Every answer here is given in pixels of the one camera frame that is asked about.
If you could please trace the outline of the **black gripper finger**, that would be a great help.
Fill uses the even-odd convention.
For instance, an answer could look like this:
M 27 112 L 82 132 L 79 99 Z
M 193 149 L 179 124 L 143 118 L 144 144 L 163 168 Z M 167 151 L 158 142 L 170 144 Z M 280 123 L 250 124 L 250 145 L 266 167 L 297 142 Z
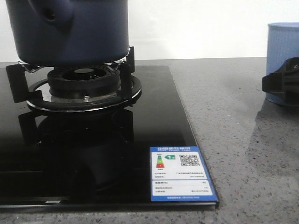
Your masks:
M 275 72 L 262 78 L 262 90 L 272 103 L 299 106 L 299 59 L 287 59 Z

